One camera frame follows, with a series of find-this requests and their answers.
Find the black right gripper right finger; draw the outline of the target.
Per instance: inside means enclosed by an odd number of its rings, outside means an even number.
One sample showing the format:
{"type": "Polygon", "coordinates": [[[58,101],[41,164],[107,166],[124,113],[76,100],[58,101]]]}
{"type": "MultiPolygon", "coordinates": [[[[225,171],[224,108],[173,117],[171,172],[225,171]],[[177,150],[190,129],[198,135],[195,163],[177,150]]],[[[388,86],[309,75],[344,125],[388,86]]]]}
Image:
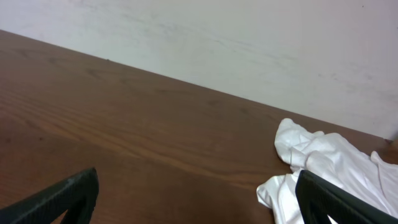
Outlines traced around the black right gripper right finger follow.
{"type": "Polygon", "coordinates": [[[397,224],[397,219],[314,173],[300,172],[295,194],[304,223],[397,224]]]}

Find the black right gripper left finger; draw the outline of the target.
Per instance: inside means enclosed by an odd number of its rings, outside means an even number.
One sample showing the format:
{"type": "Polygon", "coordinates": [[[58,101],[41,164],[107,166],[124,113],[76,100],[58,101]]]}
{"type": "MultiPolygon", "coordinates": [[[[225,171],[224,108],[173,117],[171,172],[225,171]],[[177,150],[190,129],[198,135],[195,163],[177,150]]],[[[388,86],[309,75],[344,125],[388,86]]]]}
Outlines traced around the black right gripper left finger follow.
{"type": "Polygon", "coordinates": [[[46,189],[1,209],[1,223],[89,224],[99,194],[95,168],[83,170],[46,189]]]}

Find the white printed t-shirt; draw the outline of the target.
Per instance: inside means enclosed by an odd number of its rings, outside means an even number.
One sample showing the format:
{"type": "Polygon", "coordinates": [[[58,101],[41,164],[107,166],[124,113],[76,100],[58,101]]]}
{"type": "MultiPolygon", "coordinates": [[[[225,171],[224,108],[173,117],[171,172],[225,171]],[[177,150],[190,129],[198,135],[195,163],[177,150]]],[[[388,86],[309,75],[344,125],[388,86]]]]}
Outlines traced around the white printed t-shirt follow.
{"type": "Polygon", "coordinates": [[[309,170],[351,195],[397,216],[397,163],[376,151],[367,155],[338,133],[308,132],[285,118],[274,146],[291,173],[271,177],[257,190],[259,203],[272,209],[276,223],[303,223],[295,187],[302,170],[309,170]]]}

